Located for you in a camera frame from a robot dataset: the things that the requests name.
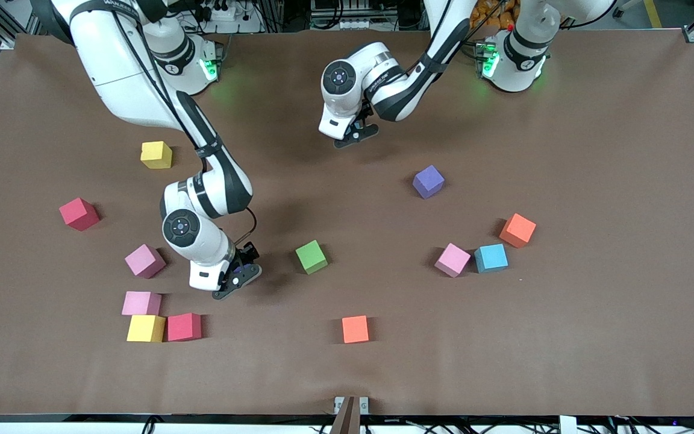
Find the yellow foam cube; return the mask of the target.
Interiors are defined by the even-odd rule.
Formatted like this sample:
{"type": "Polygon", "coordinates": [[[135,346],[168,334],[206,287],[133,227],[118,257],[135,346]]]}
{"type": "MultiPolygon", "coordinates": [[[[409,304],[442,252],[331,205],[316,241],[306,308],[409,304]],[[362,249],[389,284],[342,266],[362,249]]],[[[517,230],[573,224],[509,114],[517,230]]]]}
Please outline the yellow foam cube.
{"type": "Polygon", "coordinates": [[[139,160],[149,169],[172,167],[173,151],[165,141],[146,141],[140,149],[139,160]]]}
{"type": "Polygon", "coordinates": [[[127,342],[163,342],[166,318],[136,314],[130,317],[127,342]]]}

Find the pink foam cube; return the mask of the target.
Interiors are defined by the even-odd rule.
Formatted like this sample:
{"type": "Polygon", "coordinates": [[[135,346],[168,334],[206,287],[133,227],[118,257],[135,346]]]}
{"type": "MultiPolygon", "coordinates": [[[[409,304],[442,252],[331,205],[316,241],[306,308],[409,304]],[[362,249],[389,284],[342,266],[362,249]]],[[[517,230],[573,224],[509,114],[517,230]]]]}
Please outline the pink foam cube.
{"type": "Polygon", "coordinates": [[[447,244],[433,265],[449,277],[456,278],[470,263],[472,254],[455,244],[447,244]]]}
{"type": "Polygon", "coordinates": [[[144,291],[126,291],[121,315],[160,315],[161,295],[144,291]]]}
{"type": "Polygon", "coordinates": [[[140,278],[153,278],[166,266],[166,261],[162,255],[147,244],[143,244],[129,253],[125,258],[125,263],[132,274],[140,278]]]}

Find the purple foam cube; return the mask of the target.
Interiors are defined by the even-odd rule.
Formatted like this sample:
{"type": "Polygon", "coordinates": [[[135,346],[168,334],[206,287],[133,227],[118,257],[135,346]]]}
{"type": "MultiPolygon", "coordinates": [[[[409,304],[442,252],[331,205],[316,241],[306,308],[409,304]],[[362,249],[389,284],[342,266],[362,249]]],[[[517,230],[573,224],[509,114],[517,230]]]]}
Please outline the purple foam cube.
{"type": "Polygon", "coordinates": [[[440,192],[444,182],[445,178],[435,165],[429,165],[414,176],[412,185],[420,197],[427,200],[440,192]]]}

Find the green foam cube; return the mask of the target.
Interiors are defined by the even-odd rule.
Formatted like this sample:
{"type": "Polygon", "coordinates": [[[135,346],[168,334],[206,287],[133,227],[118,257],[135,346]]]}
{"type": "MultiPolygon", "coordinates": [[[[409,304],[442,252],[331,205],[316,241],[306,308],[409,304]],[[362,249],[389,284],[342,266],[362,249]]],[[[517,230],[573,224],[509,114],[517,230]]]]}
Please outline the green foam cube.
{"type": "Polygon", "coordinates": [[[317,240],[301,245],[295,252],[301,267],[308,275],[328,266],[328,259],[317,240]]]}

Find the orange foam cube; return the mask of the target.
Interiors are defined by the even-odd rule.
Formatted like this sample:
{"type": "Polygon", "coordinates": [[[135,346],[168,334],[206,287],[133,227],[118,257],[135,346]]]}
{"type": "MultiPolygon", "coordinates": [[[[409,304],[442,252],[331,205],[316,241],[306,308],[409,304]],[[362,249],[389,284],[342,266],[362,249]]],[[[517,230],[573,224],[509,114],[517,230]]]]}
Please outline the orange foam cube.
{"type": "Polygon", "coordinates": [[[529,244],[536,227],[535,222],[515,213],[510,219],[506,220],[499,233],[499,239],[516,249],[520,249],[529,244]]]}
{"type": "Polygon", "coordinates": [[[367,316],[350,316],[342,318],[342,336],[345,344],[370,341],[367,316]]]}

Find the blue foam cube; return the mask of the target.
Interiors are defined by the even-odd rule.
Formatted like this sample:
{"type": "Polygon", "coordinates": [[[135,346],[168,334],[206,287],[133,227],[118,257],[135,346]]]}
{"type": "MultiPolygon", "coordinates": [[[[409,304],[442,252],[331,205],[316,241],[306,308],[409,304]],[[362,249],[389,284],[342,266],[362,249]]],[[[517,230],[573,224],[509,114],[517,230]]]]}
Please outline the blue foam cube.
{"type": "Polygon", "coordinates": [[[503,244],[482,245],[474,251],[476,269],[479,274],[496,272],[509,267],[503,244]]]}

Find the white power strip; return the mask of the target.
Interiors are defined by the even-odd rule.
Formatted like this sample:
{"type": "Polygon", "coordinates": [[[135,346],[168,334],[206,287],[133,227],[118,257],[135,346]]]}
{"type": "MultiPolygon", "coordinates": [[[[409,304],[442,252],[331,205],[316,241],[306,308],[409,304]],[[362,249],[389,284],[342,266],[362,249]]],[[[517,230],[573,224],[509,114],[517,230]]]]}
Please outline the white power strip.
{"type": "Polygon", "coordinates": [[[204,0],[203,12],[206,22],[234,22],[246,16],[239,0],[204,0]]]}
{"type": "Polygon", "coordinates": [[[393,22],[380,17],[342,17],[338,23],[332,16],[312,17],[308,24],[309,30],[328,31],[353,31],[353,30],[377,30],[378,32],[391,32],[395,28],[393,22]]]}

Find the brown table cover sheet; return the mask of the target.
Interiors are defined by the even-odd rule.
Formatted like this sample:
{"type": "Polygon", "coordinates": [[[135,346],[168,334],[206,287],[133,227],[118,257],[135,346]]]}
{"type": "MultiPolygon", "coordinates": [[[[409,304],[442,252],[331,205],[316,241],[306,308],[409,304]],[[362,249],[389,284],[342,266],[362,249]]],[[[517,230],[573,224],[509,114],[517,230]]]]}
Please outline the brown table cover sheet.
{"type": "Polygon", "coordinates": [[[24,37],[0,55],[0,413],[694,415],[694,44],[680,30],[557,36],[532,88],[454,61],[412,115],[343,150],[320,134],[319,78],[425,33],[234,37],[198,96],[254,189],[263,275],[224,300],[188,285],[159,200],[200,168],[183,134],[108,112],[77,52],[24,37]],[[165,141],[172,167],[140,160],[165,141]],[[445,178],[424,200],[414,176],[445,178]],[[65,225],[80,197],[100,221],[65,225]],[[518,213],[523,248],[499,239],[518,213]],[[328,266],[295,250],[317,240],[328,266]],[[165,269],[132,274],[147,244],[165,269]],[[452,278],[447,244],[472,254],[452,278]],[[479,274],[503,244],[509,267],[479,274]],[[126,291],[197,313],[203,338],[127,342],[126,291]],[[342,318],[368,318],[345,344],[342,318]]]}

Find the brown mount strut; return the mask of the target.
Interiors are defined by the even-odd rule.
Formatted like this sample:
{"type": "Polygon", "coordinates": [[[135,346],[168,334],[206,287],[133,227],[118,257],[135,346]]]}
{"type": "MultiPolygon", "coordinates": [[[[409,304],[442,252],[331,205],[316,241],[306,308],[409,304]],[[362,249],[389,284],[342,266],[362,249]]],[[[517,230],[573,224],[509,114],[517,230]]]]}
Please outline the brown mount strut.
{"type": "Polygon", "coordinates": [[[330,434],[360,434],[361,414],[358,397],[345,397],[339,413],[336,415],[330,434]]]}

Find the orange plastic bag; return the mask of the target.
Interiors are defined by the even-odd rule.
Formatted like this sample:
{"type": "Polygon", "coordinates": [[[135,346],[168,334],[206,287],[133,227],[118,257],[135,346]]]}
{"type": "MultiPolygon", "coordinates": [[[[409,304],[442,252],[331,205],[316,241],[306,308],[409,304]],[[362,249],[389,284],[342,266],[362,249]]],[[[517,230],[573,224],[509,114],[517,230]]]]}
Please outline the orange plastic bag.
{"type": "Polygon", "coordinates": [[[520,10],[521,0],[477,0],[471,11],[470,28],[484,23],[486,27],[512,30],[520,10]]]}

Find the metal mount bracket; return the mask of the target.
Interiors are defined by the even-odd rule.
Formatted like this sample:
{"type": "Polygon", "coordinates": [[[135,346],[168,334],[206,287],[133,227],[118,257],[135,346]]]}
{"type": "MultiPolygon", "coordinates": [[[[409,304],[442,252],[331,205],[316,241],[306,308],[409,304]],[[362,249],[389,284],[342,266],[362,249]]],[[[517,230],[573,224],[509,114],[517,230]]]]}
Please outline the metal mount bracket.
{"type": "MultiPolygon", "coordinates": [[[[333,407],[333,414],[337,415],[342,407],[342,404],[345,401],[345,397],[339,396],[334,398],[334,407],[333,407]]],[[[370,409],[369,409],[369,398],[368,397],[359,397],[357,399],[359,403],[359,412],[361,415],[370,415],[370,409]]]]}

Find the red foam cube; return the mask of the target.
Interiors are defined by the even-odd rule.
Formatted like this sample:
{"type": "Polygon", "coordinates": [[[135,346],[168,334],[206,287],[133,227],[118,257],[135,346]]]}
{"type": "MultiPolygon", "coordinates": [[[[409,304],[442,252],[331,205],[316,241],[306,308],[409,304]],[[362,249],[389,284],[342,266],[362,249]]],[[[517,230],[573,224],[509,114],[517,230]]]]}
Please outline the red foam cube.
{"type": "Polygon", "coordinates": [[[80,197],[61,206],[60,215],[65,225],[77,231],[88,230],[100,221],[95,207],[80,197]]]}
{"type": "Polygon", "coordinates": [[[203,338],[200,314],[183,313],[166,318],[166,340],[168,342],[192,341],[203,338]]]}

